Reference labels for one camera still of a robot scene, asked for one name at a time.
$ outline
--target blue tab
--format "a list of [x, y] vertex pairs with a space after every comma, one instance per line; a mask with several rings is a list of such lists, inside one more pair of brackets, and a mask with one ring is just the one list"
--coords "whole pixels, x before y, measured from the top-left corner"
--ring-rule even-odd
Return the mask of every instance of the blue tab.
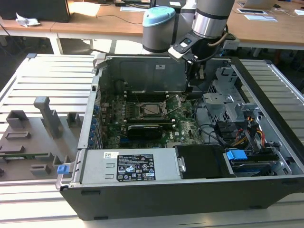
[[244, 150], [230, 150], [226, 153], [229, 160], [247, 160], [248, 157]]
[[57, 168], [58, 174], [69, 174], [70, 173], [70, 166], [69, 165], [59, 165]]

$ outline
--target desk leg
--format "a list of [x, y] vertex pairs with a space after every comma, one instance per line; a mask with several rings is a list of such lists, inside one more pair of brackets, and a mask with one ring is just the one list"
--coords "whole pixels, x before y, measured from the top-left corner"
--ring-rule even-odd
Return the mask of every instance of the desk leg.
[[254, 53], [253, 53], [253, 57], [258, 57], [258, 55], [260, 54], [261, 50], [262, 50], [261, 48], [256, 48], [255, 51], [254, 51]]
[[60, 39], [56, 37], [50, 37], [49, 40], [51, 41], [54, 55], [62, 55], [63, 51], [62, 51]]
[[94, 43], [93, 43], [93, 40], [90, 39], [90, 49], [93, 50], [94, 49]]
[[5, 36], [0, 36], [0, 44], [2, 46], [7, 46], [8, 43], [6, 42]]

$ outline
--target metal bracket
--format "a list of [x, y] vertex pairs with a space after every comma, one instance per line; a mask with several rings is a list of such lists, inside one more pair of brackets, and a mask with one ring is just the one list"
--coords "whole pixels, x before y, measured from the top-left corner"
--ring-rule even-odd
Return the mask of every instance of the metal bracket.
[[259, 107], [255, 103], [246, 103], [246, 104], [237, 104], [235, 106], [235, 111], [237, 113], [237, 119], [244, 119], [244, 112], [245, 111], [257, 111]]

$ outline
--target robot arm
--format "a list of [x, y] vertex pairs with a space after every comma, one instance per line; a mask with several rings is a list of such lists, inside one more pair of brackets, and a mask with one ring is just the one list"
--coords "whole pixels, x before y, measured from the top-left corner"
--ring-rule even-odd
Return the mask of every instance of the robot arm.
[[190, 50], [201, 61], [211, 56], [227, 35], [224, 29], [234, 0], [198, 0], [192, 30], [176, 42], [169, 54], [182, 58]]
[[228, 35], [227, 20], [234, 0], [198, 0], [192, 30], [168, 50], [175, 60], [186, 60], [187, 84], [201, 84], [200, 69], [213, 58]]

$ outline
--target table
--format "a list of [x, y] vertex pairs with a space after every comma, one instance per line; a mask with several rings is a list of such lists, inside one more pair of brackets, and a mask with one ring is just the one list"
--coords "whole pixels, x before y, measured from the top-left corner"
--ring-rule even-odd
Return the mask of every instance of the table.
[[[104, 15], [107, 16], [96, 18], [96, 16]], [[109, 15], [115, 15], [124, 20], [139, 24], [128, 23]], [[91, 49], [93, 48], [92, 39], [142, 42], [142, 12], [121, 12], [120, 7], [105, 5], [99, 8], [96, 16], [74, 13], [69, 23], [40, 21], [40, 26], [28, 28], [20, 26], [14, 20], [2, 20], [0, 18], [0, 23], [12, 36], [44, 37], [50, 39], [54, 54], [63, 54], [60, 38], [90, 39]], [[1, 27], [0, 35], [7, 35]]]
[[[294, 2], [280, 1], [278, 4], [292, 15], [295, 9], [303, 6]], [[235, 3], [228, 19], [228, 27], [240, 40], [240, 47], [304, 50], [303, 16], [291, 17], [273, 8], [273, 13], [268, 11], [268, 16], [276, 17], [278, 22], [248, 20], [237, 8], [241, 7]]]
[[[37, 55], [32, 59], [26, 58], [0, 93], [0, 133], [6, 130], [5, 118], [12, 109], [24, 110], [27, 116], [41, 116], [33, 106], [35, 96], [39, 95], [50, 96], [50, 106], [57, 109], [58, 115], [65, 115], [68, 111], [84, 114], [84, 99], [88, 98], [94, 75], [91, 74], [92, 61], [93, 56], [90, 55]], [[275, 80], [272, 78], [275, 75], [265, 62], [243, 60], [243, 63], [252, 74], [255, 72], [254, 78], [271, 101], [278, 104], [282, 88], [276, 92], [268, 90], [267, 82]], [[279, 81], [276, 81], [276, 87], [280, 87]], [[20, 226], [21, 222], [24, 228], [302, 228], [304, 194], [289, 195], [261, 210], [82, 221], [55, 188], [55, 180], [33, 180], [18, 184], [0, 182], [0, 211], [1, 228]]]
[[[294, 2], [279, 2], [283, 9], [300, 9], [301, 4]], [[240, 47], [251, 48], [274, 48], [304, 50], [304, 17], [291, 17], [283, 12], [272, 10], [278, 22], [252, 21], [236, 9], [240, 6], [235, 3], [233, 11], [228, 20], [229, 31], [240, 40]], [[13, 36], [46, 37], [51, 41], [54, 54], [62, 54], [60, 38], [82, 38], [90, 39], [112, 39], [130, 40], [142, 42], [143, 27], [125, 22], [121, 17], [133, 23], [141, 23], [143, 13], [121, 12], [119, 7], [114, 5], [101, 6], [96, 19], [95, 16], [86, 16], [75, 13], [69, 23], [42, 21], [41, 26], [24, 28], [13, 20], [0, 20], [0, 23]], [[6, 35], [0, 28], [0, 35]]]

